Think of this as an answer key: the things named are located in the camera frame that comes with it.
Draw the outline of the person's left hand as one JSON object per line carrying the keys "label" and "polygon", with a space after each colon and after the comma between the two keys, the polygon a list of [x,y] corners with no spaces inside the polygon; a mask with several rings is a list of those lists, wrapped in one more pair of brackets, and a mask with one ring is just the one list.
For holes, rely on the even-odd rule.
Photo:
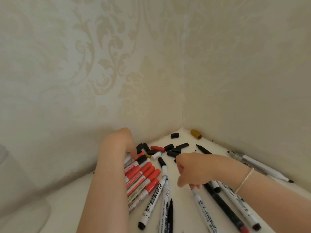
{"label": "person's left hand", "polygon": [[122,128],[106,136],[99,149],[99,158],[122,162],[128,143],[135,143],[128,128]]}

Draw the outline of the person's right hand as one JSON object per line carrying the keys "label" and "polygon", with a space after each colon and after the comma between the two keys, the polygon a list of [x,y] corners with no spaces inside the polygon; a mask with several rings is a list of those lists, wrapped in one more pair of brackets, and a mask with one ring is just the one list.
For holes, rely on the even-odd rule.
{"label": "person's right hand", "polygon": [[221,181],[222,165],[226,157],[221,155],[205,155],[200,153],[182,153],[176,157],[176,164],[180,176],[188,176],[193,188],[201,188],[203,184],[212,180]]}

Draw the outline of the person's right forearm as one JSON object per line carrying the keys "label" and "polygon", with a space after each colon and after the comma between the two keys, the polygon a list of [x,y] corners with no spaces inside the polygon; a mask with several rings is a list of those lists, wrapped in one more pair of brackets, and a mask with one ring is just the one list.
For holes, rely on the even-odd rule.
{"label": "person's right forearm", "polygon": [[311,200],[227,157],[221,182],[276,233],[311,233]]}

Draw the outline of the person's left forearm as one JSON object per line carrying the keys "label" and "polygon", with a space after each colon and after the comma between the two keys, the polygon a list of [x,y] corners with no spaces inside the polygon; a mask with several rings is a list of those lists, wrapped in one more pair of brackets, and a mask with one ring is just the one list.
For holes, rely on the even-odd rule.
{"label": "person's left forearm", "polygon": [[126,149],[102,148],[76,233],[129,233]]}

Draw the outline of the row of red-capped white markers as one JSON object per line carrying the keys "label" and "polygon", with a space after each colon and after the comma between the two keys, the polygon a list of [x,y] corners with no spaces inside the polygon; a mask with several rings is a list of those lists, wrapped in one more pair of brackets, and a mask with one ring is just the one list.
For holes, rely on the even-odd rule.
{"label": "row of red-capped white markers", "polygon": [[127,205],[130,207],[147,185],[158,183],[161,171],[156,169],[145,153],[140,153],[132,164],[124,168],[127,189]]}

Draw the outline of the white marker with black print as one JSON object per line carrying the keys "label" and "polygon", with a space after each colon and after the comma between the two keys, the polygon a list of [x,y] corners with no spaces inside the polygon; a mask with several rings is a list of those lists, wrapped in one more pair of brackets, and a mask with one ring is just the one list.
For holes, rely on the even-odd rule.
{"label": "white marker with black print", "polygon": [[162,191],[162,203],[161,203],[161,217],[159,222],[158,233],[167,233],[168,231],[168,208],[169,208],[169,181],[165,180],[165,184]]}
{"label": "white marker with black print", "polygon": [[200,195],[194,189],[191,189],[191,192],[193,195],[193,199],[196,203],[196,206],[199,210],[199,213],[202,216],[204,223],[208,228],[208,231],[210,233],[218,233],[218,229],[215,226],[209,212],[207,211],[206,206],[204,205],[204,202],[202,201]]}

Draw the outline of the pile of black marker caps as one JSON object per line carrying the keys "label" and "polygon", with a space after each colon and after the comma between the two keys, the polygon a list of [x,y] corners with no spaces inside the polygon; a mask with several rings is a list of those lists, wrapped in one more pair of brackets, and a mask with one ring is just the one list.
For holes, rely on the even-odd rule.
{"label": "pile of black marker caps", "polygon": [[[182,149],[187,148],[188,146],[189,146],[189,143],[186,142],[186,143],[183,143],[177,146],[174,146],[174,144],[169,144],[169,145],[164,146],[164,148],[166,152],[168,153],[168,156],[176,157],[179,154],[181,154]],[[142,153],[143,150],[145,151],[145,154],[149,156],[157,153],[157,151],[151,150],[150,147],[147,145],[147,143],[140,143],[137,146],[137,154]]]}

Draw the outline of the short black-capped marker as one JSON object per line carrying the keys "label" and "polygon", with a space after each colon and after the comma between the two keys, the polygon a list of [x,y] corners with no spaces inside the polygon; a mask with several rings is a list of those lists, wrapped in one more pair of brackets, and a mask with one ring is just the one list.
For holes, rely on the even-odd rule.
{"label": "short black-capped marker", "polygon": [[221,192],[221,187],[219,186],[219,184],[218,184],[218,182],[216,180],[210,181],[209,184],[212,186],[213,190],[216,193],[220,193]]}

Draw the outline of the thin black pen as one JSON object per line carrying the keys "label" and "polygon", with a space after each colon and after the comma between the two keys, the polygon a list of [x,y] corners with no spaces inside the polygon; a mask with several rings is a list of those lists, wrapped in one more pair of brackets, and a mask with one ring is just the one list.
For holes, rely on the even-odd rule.
{"label": "thin black pen", "polygon": [[170,204],[168,208],[167,233],[173,233],[173,199],[170,200]]}

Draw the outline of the white marker with black cap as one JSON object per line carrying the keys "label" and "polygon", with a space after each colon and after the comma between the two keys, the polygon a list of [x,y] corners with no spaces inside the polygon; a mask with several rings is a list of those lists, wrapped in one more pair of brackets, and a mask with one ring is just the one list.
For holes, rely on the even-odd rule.
{"label": "white marker with black cap", "polygon": [[218,185],[230,199],[230,201],[235,205],[238,211],[243,215],[246,222],[251,226],[254,231],[260,231],[261,225],[259,221],[251,214],[248,208],[243,204],[243,202],[237,197],[237,195],[225,184],[217,181]]}
{"label": "white marker with black cap", "polygon": [[165,184],[167,177],[168,177],[167,175],[162,176],[162,179],[159,181],[157,187],[155,188],[155,191],[154,191],[145,211],[143,212],[142,217],[140,218],[140,220],[138,222],[138,228],[142,231],[145,230],[145,228],[146,228],[146,225],[147,225],[148,220],[152,214],[152,211],[153,211],[153,209],[154,209],[154,207],[155,207],[155,205],[159,199],[159,196],[163,190],[163,187],[164,187],[164,184]]}

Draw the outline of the uncapped black pen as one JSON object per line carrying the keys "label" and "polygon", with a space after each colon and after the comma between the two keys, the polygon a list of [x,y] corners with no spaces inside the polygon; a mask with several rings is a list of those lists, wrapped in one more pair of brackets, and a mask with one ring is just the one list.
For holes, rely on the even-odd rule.
{"label": "uncapped black pen", "polygon": [[203,146],[196,144],[197,148],[203,153],[203,154],[212,154],[210,151],[205,149]]}

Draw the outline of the black pen with red end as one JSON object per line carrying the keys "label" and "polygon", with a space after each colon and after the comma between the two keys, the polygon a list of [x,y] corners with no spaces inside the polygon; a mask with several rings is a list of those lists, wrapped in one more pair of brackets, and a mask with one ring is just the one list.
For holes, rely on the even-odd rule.
{"label": "black pen with red end", "polygon": [[240,233],[250,233],[249,229],[244,225],[244,223],[239,219],[239,217],[231,210],[227,203],[215,192],[212,186],[208,183],[203,184],[204,188],[211,195],[214,201],[222,209],[228,219],[232,224],[238,229]]}

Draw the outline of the grey pen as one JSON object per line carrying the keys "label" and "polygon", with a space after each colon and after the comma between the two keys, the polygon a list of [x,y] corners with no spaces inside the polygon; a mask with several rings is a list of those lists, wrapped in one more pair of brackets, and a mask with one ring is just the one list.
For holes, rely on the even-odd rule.
{"label": "grey pen", "polygon": [[239,156],[236,153],[233,153],[231,151],[227,151],[227,153],[230,155],[231,158],[243,163],[244,165],[250,167],[250,168],[254,168],[257,172],[263,174],[263,175],[267,175],[267,173],[262,170],[261,168],[257,167],[255,164],[252,164],[251,162],[247,161],[246,159],[244,159],[242,156]]}

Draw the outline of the white pen with black tip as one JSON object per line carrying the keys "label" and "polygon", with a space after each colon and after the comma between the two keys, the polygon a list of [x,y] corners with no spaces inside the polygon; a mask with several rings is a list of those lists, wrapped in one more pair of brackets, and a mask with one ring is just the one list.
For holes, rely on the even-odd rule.
{"label": "white pen with black tip", "polygon": [[293,180],[285,177],[282,173],[278,172],[277,170],[273,169],[273,168],[270,168],[269,166],[247,156],[247,155],[243,155],[241,153],[236,153],[238,154],[239,156],[242,156],[244,159],[246,159],[247,161],[251,162],[252,164],[255,164],[257,167],[261,168],[262,170],[264,170],[267,175],[270,175],[274,178],[277,178],[279,180],[283,180],[285,182],[288,182],[288,183],[294,183]]}

